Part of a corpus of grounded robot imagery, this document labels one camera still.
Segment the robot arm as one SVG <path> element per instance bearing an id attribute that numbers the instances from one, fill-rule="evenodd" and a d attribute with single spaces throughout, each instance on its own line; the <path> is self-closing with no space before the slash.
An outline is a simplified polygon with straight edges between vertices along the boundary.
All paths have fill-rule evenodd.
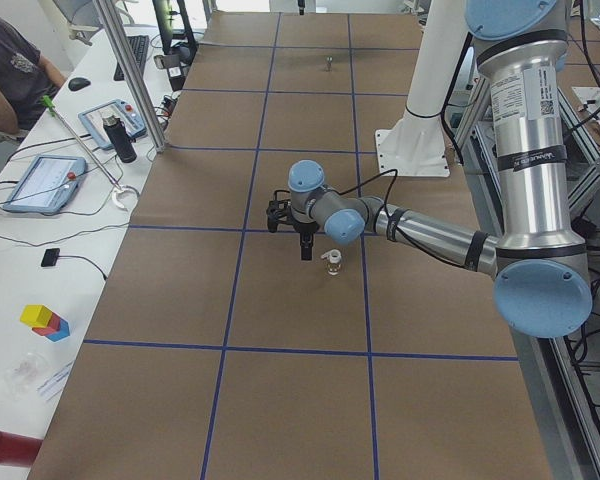
<path id="1" fill-rule="evenodd" d="M 377 132 L 378 164 L 400 176 L 446 176 L 444 106 L 466 48 L 490 87 L 504 231 L 470 231 L 371 196 L 348 198 L 312 160 L 289 172 L 290 196 L 273 199 L 267 226 L 289 225 L 301 256 L 325 232 L 346 245 L 370 231 L 455 267 L 487 274 L 502 318 L 538 338 L 577 330 L 589 317 L 585 242 L 571 227 L 556 70 L 567 50 L 563 1 L 434 1 L 404 115 Z"/>

